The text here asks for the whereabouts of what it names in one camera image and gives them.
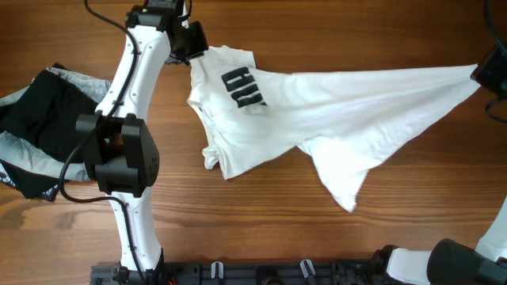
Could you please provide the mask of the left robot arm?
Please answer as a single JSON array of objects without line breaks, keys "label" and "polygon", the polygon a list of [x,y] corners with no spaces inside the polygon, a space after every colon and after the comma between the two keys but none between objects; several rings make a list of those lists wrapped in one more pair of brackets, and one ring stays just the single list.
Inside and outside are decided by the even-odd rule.
[{"label": "left robot arm", "polygon": [[191,10],[190,1],[133,6],[120,26],[125,44],[112,84],[93,114],[76,123],[86,171],[115,215],[119,270],[140,279],[160,271],[163,263],[151,206],[160,165],[146,123],[151,98],[164,65],[189,64],[208,48],[200,22],[189,21]]}]

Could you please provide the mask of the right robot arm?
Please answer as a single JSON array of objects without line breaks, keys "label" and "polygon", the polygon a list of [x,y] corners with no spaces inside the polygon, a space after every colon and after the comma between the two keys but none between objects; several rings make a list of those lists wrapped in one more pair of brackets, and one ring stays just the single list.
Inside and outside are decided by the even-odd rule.
[{"label": "right robot arm", "polygon": [[[497,103],[506,103],[506,46],[499,44],[471,74],[471,79],[497,98],[488,103],[490,114]],[[506,198],[491,227],[475,249],[451,239],[439,241],[431,251],[386,246],[372,258],[372,275],[410,284],[506,284]]]}]

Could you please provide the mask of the white t-shirt with black print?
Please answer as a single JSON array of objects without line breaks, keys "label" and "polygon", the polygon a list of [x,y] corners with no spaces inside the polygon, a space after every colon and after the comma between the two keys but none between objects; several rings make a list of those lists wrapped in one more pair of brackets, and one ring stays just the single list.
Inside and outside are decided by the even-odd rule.
[{"label": "white t-shirt with black print", "polygon": [[191,68],[188,103],[207,136],[207,169],[231,179],[299,148],[346,211],[371,169],[478,89],[471,65],[285,74],[227,46]]}]

